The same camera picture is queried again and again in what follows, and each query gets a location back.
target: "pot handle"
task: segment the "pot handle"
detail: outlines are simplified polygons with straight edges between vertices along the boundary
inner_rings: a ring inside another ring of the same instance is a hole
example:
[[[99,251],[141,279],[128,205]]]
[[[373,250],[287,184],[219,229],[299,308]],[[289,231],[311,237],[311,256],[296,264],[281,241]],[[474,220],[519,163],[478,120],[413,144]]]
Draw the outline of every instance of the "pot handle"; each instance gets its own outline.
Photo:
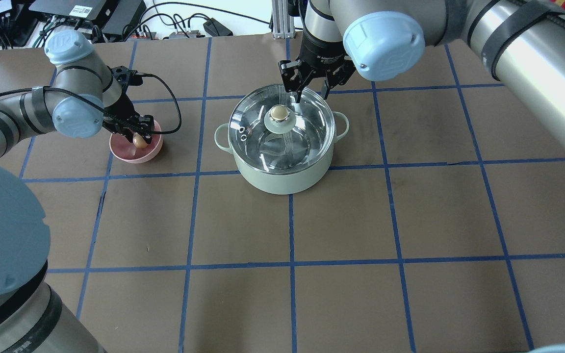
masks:
[[[346,135],[348,134],[348,131],[350,130],[350,121],[348,120],[348,117],[345,116],[345,114],[341,113],[341,112],[333,112],[334,116],[338,117],[338,118],[342,118],[343,121],[345,121],[346,123],[346,130],[341,134],[341,135],[337,135],[337,137],[334,139],[334,143],[336,143],[337,141],[341,140],[342,138],[345,138]]]
[[[221,143],[219,143],[219,137],[218,137],[219,132],[224,130],[224,129],[228,129],[228,123],[225,123],[225,124],[219,126],[217,128],[217,130],[215,130],[215,144],[217,145],[217,147],[219,147],[220,150],[226,151],[229,154],[232,154],[232,149],[230,147],[224,147],[224,146],[222,146]]]

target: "label sticker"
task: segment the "label sticker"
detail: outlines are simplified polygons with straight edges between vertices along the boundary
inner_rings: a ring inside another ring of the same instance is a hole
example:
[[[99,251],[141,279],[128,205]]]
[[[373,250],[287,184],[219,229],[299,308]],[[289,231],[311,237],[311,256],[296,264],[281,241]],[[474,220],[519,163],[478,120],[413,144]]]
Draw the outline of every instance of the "label sticker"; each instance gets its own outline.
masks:
[[[88,14],[90,14],[90,11],[92,9],[93,9],[92,7],[88,7],[88,6],[75,5],[74,9],[72,9],[71,12],[69,13],[69,16],[87,18]]]

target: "glass lid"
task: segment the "glass lid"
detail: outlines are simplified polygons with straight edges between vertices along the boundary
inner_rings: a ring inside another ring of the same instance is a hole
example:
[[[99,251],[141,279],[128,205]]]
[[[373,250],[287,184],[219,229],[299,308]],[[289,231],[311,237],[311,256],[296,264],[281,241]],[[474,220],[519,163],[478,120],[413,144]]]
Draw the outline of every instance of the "glass lid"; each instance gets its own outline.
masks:
[[[229,136],[234,153],[268,174],[293,174],[314,165],[334,138],[334,117],[316,92],[305,88],[300,103],[282,84],[245,96],[235,108]]]

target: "pink bowl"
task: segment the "pink bowl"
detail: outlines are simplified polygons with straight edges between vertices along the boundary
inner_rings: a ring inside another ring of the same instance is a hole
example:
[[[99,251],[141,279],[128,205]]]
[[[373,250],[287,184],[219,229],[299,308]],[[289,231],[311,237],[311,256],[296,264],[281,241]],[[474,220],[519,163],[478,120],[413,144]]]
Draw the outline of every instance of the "pink bowl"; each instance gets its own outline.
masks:
[[[160,125],[154,120],[154,131],[160,130]],[[160,152],[163,146],[163,135],[152,135],[152,143],[145,148],[137,148],[124,136],[112,134],[110,135],[108,145],[110,145],[110,152],[124,162],[135,164],[145,163]]]

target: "pot rim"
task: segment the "pot rim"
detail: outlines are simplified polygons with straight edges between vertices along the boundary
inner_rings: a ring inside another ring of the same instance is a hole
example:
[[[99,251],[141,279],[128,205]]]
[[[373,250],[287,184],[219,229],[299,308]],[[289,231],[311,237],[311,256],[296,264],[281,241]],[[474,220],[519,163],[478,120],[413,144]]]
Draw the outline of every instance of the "pot rim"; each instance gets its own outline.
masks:
[[[232,154],[233,156],[235,156],[235,159],[238,159],[240,161],[242,161],[247,167],[250,167],[253,170],[256,170],[258,172],[261,172],[263,174],[267,174],[267,175],[293,175],[293,174],[297,174],[300,173],[304,170],[307,170],[308,168],[311,168],[312,166],[316,165],[317,163],[319,163],[324,156],[327,156],[327,154],[329,154],[329,152],[332,152],[332,149],[334,147],[334,143],[336,141],[335,137],[336,137],[336,125],[335,125],[335,121],[334,121],[334,111],[331,109],[330,105],[328,105],[327,101],[325,101],[319,94],[317,94],[317,92],[315,92],[314,90],[310,89],[309,87],[306,87],[303,90],[303,94],[305,92],[307,92],[308,94],[310,94],[312,96],[312,98],[316,99],[317,102],[322,103],[323,106],[327,109],[326,112],[328,113],[328,117],[327,119],[329,121],[332,122],[332,129],[330,130],[330,133],[328,134],[328,136],[325,139],[325,143],[324,146],[328,145],[328,147],[323,148],[323,150],[320,152],[320,156],[319,158],[315,158],[313,161],[311,161],[310,164],[307,164],[304,168],[298,169],[298,170],[293,170],[292,172],[281,172],[281,173],[271,173],[271,172],[267,172],[263,169],[254,167],[253,165],[251,165],[250,163],[248,163],[247,161],[245,161],[244,158],[242,158],[242,156],[240,156],[240,154],[237,153],[237,150],[234,148],[234,145],[231,141],[231,125],[233,123],[232,117],[234,116],[235,112],[237,111],[237,108],[246,101],[246,99],[250,98],[253,94],[255,94],[255,92],[257,92],[258,90],[262,90],[268,87],[284,87],[284,85],[282,85],[282,83],[274,83],[271,85],[266,85],[263,87],[260,87],[258,89],[255,89],[253,91],[251,91],[249,94],[246,94],[238,103],[237,105],[235,105],[235,107],[232,110],[231,116],[229,117],[228,120],[228,145],[229,147],[232,149]]]

